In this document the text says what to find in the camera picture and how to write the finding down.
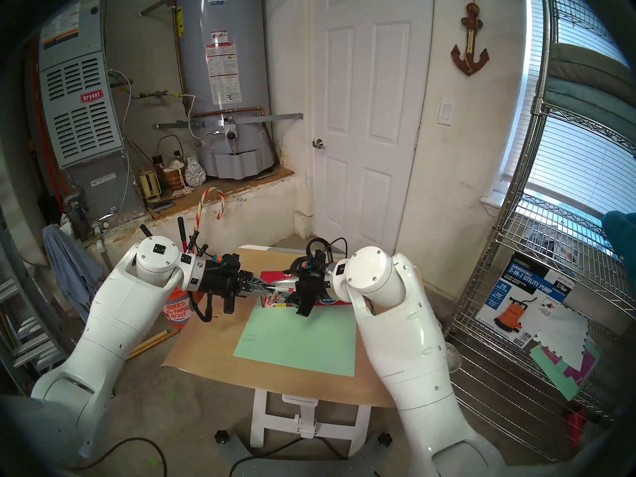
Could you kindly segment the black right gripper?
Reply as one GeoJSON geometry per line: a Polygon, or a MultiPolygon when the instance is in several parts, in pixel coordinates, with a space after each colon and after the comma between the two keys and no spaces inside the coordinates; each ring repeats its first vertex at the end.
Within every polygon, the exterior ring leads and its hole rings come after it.
{"type": "Polygon", "coordinates": [[[317,302],[338,301],[332,283],[328,277],[335,269],[332,255],[307,255],[296,258],[290,268],[289,277],[273,280],[270,287],[274,290],[294,290],[278,292],[280,304],[285,307],[298,307],[299,316],[309,316],[317,302]]]}

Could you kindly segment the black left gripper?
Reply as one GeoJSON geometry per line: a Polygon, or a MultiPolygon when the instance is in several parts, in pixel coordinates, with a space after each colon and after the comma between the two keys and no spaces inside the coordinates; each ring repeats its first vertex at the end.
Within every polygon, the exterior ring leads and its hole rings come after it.
{"type": "Polygon", "coordinates": [[[212,297],[223,299],[223,312],[234,313],[236,297],[262,296],[272,293],[271,284],[252,272],[241,269],[237,253],[214,255],[210,259],[198,259],[193,269],[192,291],[207,295],[204,312],[194,306],[197,315],[212,315],[212,297]]]}

